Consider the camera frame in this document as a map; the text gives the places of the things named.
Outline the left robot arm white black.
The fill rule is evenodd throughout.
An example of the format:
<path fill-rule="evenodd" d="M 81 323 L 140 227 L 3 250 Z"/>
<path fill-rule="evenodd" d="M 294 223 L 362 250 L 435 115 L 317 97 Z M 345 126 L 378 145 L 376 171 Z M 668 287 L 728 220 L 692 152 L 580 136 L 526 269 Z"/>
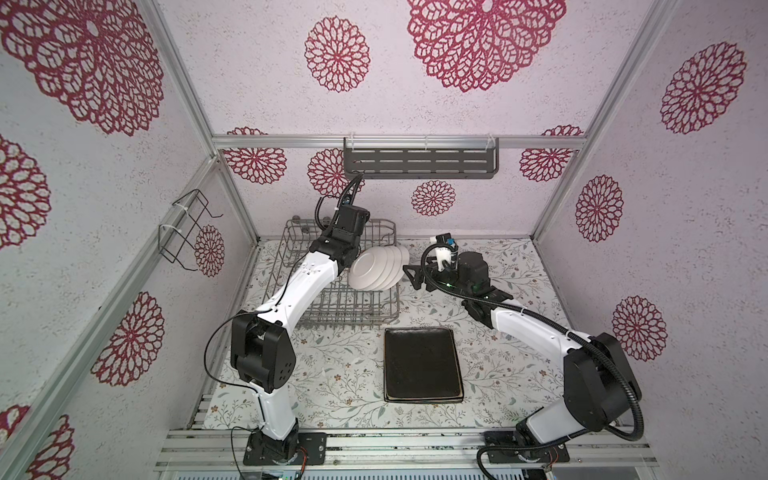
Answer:
<path fill-rule="evenodd" d="M 230 364 L 257 394 L 264 437 L 284 442 L 297 429 L 284 386 L 296 367 L 291 335 L 299 320 L 336 278 L 357 259 L 370 212 L 340 206 L 331 224 L 294 264 L 284 286 L 253 312 L 231 321 Z"/>

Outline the floral patterned rectangular plate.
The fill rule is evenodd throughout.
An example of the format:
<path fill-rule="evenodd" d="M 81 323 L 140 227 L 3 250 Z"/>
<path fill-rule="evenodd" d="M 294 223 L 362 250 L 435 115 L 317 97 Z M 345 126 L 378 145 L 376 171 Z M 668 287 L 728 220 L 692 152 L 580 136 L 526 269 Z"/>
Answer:
<path fill-rule="evenodd" d="M 464 401 L 464 394 L 454 396 L 395 396 L 386 392 L 384 394 L 384 400 L 390 403 L 406 403 L 406 404 L 451 404 L 461 403 Z"/>

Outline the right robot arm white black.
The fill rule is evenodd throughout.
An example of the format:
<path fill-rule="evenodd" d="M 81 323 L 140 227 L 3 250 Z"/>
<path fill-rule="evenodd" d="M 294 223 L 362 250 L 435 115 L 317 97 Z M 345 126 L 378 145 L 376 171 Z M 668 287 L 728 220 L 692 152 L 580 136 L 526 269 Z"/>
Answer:
<path fill-rule="evenodd" d="M 641 389 L 614 336 L 569 329 L 525 307 L 492 284 L 488 265 L 477 252 L 433 245 L 403 272 L 414 289 L 461 300 L 473 320 L 516 338 L 560 368 L 561 398 L 518 423 L 511 449 L 557 447 L 589 432 L 607 431 L 626 441 L 643 437 Z"/>

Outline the white round plate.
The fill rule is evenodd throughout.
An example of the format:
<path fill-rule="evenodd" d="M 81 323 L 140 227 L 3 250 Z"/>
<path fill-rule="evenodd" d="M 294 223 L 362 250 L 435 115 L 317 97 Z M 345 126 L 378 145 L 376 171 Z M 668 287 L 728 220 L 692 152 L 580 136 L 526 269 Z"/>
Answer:
<path fill-rule="evenodd" d="M 402 250 L 399 246 L 393 246 L 393 253 L 394 253 L 394 264 L 390 271 L 389 277 L 387 278 L 386 283 L 384 284 L 384 289 L 388 290 L 390 289 L 397 280 L 402 276 L 402 260 L 403 260 L 403 254 Z"/>
<path fill-rule="evenodd" d="M 398 283 L 402 279 L 402 277 L 405 275 L 403 267 L 408 265 L 410 260 L 410 253 L 406 246 L 398 245 L 397 248 L 401 253 L 401 260 L 400 260 L 400 267 L 398 269 L 396 280 L 395 280 L 396 283 Z"/>
<path fill-rule="evenodd" d="M 390 271 L 394 267 L 395 260 L 397 258 L 397 253 L 393 250 L 392 246 L 384 247 L 383 252 L 385 254 L 383 270 L 381 272 L 381 275 L 378 277 L 377 281 L 372 285 L 372 288 L 374 290 L 380 290 L 383 287 L 383 285 L 386 283 L 386 280 L 388 279 L 390 275 Z"/>
<path fill-rule="evenodd" d="M 363 251 L 351 265 L 347 281 L 355 290 L 366 290 L 382 275 L 387 260 L 383 247 L 372 247 Z"/>

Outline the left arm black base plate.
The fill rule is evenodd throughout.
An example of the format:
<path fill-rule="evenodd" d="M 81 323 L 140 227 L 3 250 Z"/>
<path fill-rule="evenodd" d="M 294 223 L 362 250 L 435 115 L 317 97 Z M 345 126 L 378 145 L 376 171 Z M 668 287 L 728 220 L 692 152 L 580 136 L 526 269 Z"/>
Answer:
<path fill-rule="evenodd" d="M 290 433 L 284 440 L 275 440 L 264 433 L 252 433 L 242 459 L 245 466 L 316 466 L 325 463 L 326 433 Z"/>

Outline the white square plate black rim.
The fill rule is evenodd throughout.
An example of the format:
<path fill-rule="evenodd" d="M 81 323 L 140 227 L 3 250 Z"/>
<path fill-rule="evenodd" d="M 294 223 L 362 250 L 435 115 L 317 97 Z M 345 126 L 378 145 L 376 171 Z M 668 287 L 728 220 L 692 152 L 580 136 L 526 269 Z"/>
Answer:
<path fill-rule="evenodd" d="M 438 388 L 432 386 L 406 386 L 391 389 L 386 387 L 383 398 L 387 402 L 413 404 L 461 403 L 464 400 L 462 388 Z"/>

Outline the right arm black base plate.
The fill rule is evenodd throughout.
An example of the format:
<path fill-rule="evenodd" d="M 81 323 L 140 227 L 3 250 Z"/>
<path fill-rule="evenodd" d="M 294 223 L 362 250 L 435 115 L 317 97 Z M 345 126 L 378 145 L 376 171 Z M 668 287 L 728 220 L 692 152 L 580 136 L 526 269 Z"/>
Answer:
<path fill-rule="evenodd" d="M 522 434 L 514 430 L 486 431 L 483 433 L 484 445 L 489 448 L 485 453 L 491 464 L 567 463 L 571 460 L 564 444 L 542 447 L 536 442 L 530 443 Z"/>

